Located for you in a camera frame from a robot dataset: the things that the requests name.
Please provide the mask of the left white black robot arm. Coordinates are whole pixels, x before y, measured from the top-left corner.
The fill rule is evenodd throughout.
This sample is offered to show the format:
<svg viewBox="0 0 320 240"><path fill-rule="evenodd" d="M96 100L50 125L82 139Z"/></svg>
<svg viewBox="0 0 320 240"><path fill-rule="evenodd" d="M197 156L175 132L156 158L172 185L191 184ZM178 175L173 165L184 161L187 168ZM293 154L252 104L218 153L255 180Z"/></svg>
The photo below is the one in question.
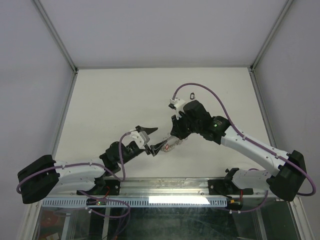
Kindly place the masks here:
<svg viewBox="0 0 320 240"><path fill-rule="evenodd" d="M113 142L99 157L80 162L57 161L50 154L43 155L18 172L16 191L24 204L68 191L100 194L105 188L104 177L114 177L122 182L126 179L124 165L127 162L142 153L154 157L161 151L166 140L149 144L150 134L155 131L156 127L138 125Z"/></svg>

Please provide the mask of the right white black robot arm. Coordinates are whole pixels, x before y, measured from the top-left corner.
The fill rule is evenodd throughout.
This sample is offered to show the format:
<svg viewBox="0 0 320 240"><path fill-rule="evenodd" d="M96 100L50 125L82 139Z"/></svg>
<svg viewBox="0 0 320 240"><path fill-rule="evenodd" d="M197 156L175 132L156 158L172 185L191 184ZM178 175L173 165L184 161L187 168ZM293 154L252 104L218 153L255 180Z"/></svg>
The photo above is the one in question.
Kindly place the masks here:
<svg viewBox="0 0 320 240"><path fill-rule="evenodd" d="M190 134L199 134L205 140L233 149L251 159L262 170L245 170L234 167L224 177L223 187L230 194L240 189L271 191L278 198L291 202L305 180L304 156L279 150L253 140L243 132L236 131L230 121L222 116L211 116L197 100L185 102L175 98L169 107L175 110L170 134L180 140Z"/></svg>

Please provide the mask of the metal disc with key rings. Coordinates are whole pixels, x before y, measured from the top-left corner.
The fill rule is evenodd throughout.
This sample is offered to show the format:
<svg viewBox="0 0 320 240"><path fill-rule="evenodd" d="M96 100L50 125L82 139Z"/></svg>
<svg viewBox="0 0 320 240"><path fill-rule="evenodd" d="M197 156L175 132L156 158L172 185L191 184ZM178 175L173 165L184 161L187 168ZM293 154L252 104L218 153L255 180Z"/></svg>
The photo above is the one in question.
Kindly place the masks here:
<svg viewBox="0 0 320 240"><path fill-rule="evenodd" d="M165 151L165 147L163 147L163 148L161 149L161 151L162 151L162 152L165 152L165 153L168 153L168 152L170 152L171 150L173 150L176 146L181 145L184 140L183 140L183 139L179 139L178 137L172 136L172 135L169 134L167 137L165 137L165 138L163 139L163 141L167 141L166 144L169 145L169 151Z"/></svg>

